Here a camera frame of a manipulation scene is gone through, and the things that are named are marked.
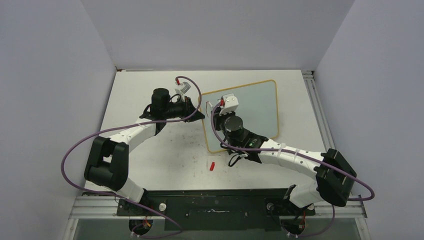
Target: red object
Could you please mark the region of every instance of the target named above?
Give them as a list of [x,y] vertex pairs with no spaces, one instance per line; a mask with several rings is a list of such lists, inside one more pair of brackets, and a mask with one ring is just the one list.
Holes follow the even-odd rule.
[[213,161],[212,164],[210,165],[209,171],[213,171],[215,168],[215,162]]

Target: gray wall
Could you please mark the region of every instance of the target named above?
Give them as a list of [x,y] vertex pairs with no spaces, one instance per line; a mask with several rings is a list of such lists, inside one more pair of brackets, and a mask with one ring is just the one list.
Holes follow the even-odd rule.
[[375,189],[374,240],[424,238],[423,12],[422,0],[356,0],[315,72],[337,148]]
[[354,0],[82,0],[118,68],[314,70]]
[[[114,75],[79,0],[1,1],[1,239],[62,239],[77,191],[60,162],[99,129]],[[88,150],[69,159],[77,183]]]

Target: table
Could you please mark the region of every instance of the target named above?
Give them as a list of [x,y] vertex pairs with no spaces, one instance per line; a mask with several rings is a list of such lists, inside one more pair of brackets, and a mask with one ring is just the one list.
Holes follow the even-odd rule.
[[[167,88],[170,93],[174,92],[176,76],[191,78],[202,92],[275,80],[279,136],[274,140],[304,150],[325,151],[300,70],[117,72],[101,129],[134,123],[151,102],[154,89]],[[195,106],[198,104],[198,93],[193,86],[187,96]],[[130,153],[129,177],[147,190],[287,188],[312,181],[290,169],[247,160],[230,168],[227,166],[229,159],[225,152],[208,152],[201,121],[168,123],[157,136]],[[212,162],[215,162],[215,168],[209,171]],[[91,182],[86,182],[85,187],[106,190]]]

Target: purple cable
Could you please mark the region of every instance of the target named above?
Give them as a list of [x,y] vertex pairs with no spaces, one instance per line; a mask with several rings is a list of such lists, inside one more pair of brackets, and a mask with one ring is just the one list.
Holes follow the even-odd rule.
[[[110,193],[110,192],[106,192],[106,191],[95,191],[95,190],[87,189],[87,188],[82,187],[82,186],[78,186],[77,184],[73,183],[68,178],[68,176],[66,175],[66,173],[65,173],[65,160],[67,159],[68,155],[72,152],[72,150],[74,150],[78,145],[80,145],[81,143],[85,142],[86,140],[88,140],[88,139],[90,139],[90,138],[92,138],[94,136],[97,136],[97,135],[100,135],[100,134],[103,134],[103,133],[107,133],[107,132],[111,132],[111,131],[115,131],[115,130],[133,128],[133,127],[137,127],[137,126],[140,126],[140,125],[158,124],[158,123],[176,123],[176,122],[181,122],[181,121],[184,121],[184,120],[187,120],[187,119],[191,118],[199,110],[199,108],[200,108],[200,106],[202,104],[202,93],[200,91],[199,86],[193,80],[191,80],[190,78],[188,78],[186,76],[177,76],[175,78],[175,80],[177,80],[177,79],[186,79],[186,80],[190,81],[196,87],[196,89],[198,91],[199,101],[198,101],[198,105],[197,105],[196,109],[193,111],[193,113],[191,113],[190,115],[188,115],[187,117],[184,117],[182,119],[147,121],[147,122],[135,123],[135,124],[127,125],[127,126],[113,127],[113,128],[109,128],[109,129],[105,129],[105,130],[101,130],[101,131],[92,133],[92,134],[84,137],[83,139],[79,140],[71,148],[69,148],[69,150],[63,156],[62,162],[60,164],[60,171],[62,173],[63,178],[65,179],[65,181],[68,184],[70,184],[74,188],[79,189],[79,190],[82,190],[82,191],[86,191],[86,192],[95,193],[95,194],[106,195],[106,196],[111,196],[111,197],[117,197],[117,198],[120,198],[120,199],[124,199],[125,201],[127,201],[129,203],[132,203],[132,204],[134,204],[134,205],[136,205],[138,207],[141,207],[141,208],[143,208],[145,210],[148,210],[148,211],[150,211],[150,212],[152,212],[152,213],[154,213],[156,215],[159,215],[159,216],[165,218],[166,220],[168,220],[171,223],[175,224],[180,229],[179,231],[168,233],[168,234],[164,234],[164,235],[159,235],[159,236],[142,236],[141,235],[140,238],[143,238],[143,239],[159,239],[159,238],[163,238],[163,237],[169,237],[169,236],[177,235],[177,234],[180,234],[180,233],[183,232],[183,228],[176,221],[174,221],[172,218],[170,218],[170,217],[168,217],[168,216],[166,216],[166,215],[164,215],[164,214],[162,214],[162,213],[160,213],[160,212],[158,212],[156,210],[153,210],[150,207],[144,206],[144,205],[142,205],[142,204],[140,204],[138,202],[132,201],[132,200],[127,199],[127,198],[124,198],[123,196],[117,195],[115,193]],[[137,229],[138,227],[140,227],[141,225],[142,224],[138,224],[131,231],[134,232],[134,230]]]
[[[332,207],[332,218],[331,218],[331,222],[324,229],[322,229],[319,232],[314,232],[314,233],[310,233],[310,234],[306,234],[306,235],[297,235],[297,238],[307,238],[307,237],[317,236],[317,235],[323,234],[325,231],[327,231],[328,229],[330,229],[331,226],[334,224],[334,220],[336,219],[336,210],[334,209],[334,205],[331,205],[331,207]],[[296,237],[296,234],[293,234],[293,233],[287,231],[287,229],[284,228],[284,224],[282,224],[281,227],[287,233],[289,233],[290,236]]]
[[[218,106],[219,106],[220,104],[218,103],[217,105],[215,105],[215,107],[213,107],[213,109],[212,109],[212,112],[211,112],[211,116],[210,116],[210,124],[212,125],[212,132],[213,132],[213,134],[215,134],[215,137],[224,145],[224,146],[226,146],[226,147],[228,147],[228,148],[230,148],[230,149],[232,149],[232,150],[236,150],[236,151],[245,151],[245,152],[260,152],[260,151],[271,151],[271,152],[278,152],[279,151],[279,149],[278,148],[241,148],[241,147],[236,147],[236,146],[231,146],[230,144],[228,144],[228,143],[226,143],[224,140],[222,140],[221,138],[220,138],[220,136],[218,135],[218,133],[217,133],[217,131],[215,130],[215,126],[214,126],[214,113],[215,113],[215,111],[216,111],[216,109],[218,108]],[[288,150],[288,149],[282,149],[281,150],[282,152],[284,152],[284,153],[289,153],[289,154],[296,154],[296,152],[295,151],[292,151],[292,150]],[[345,171],[343,171],[343,170],[341,170],[341,169],[339,169],[339,168],[337,168],[337,167],[335,167],[335,166],[333,166],[333,165],[330,165],[330,164],[328,164],[328,163],[326,163],[326,162],[323,162],[323,161],[320,161],[320,160],[317,160],[317,159],[315,159],[315,158],[313,158],[313,157],[310,157],[310,156],[307,156],[307,155],[304,155],[304,154],[302,154],[302,153],[297,153],[297,156],[300,156],[300,157],[302,157],[302,158],[305,158],[305,159],[308,159],[308,160],[311,160],[311,161],[313,161],[313,162],[315,162],[315,163],[317,163],[317,164],[321,164],[321,165],[324,165],[324,166],[326,166],[327,168],[329,168],[329,169],[332,169],[332,170],[334,170],[334,171],[336,171],[336,172],[338,172],[338,173],[341,173],[341,174],[343,174],[343,175],[345,175],[346,177],[348,177],[348,178],[350,178],[350,179],[352,179],[353,181],[355,181],[355,182],[357,182],[357,183],[359,183],[360,185],[362,185],[362,186],[364,186],[366,189],[368,189],[369,190],[369,192],[371,193],[371,196],[369,196],[369,197],[364,197],[364,198],[361,198],[361,197],[357,197],[357,198],[349,198],[348,200],[349,201],[355,201],[355,202],[360,202],[360,201],[369,201],[369,200],[371,200],[371,199],[373,199],[375,196],[376,196],[376,194],[374,193],[374,190],[368,185],[368,184],[366,184],[365,182],[363,182],[363,181],[361,181],[361,180],[359,180],[358,178],[356,178],[356,177],[354,177],[354,176],[352,176],[352,175],[350,175],[349,173],[347,173],[347,172],[345,172]]]

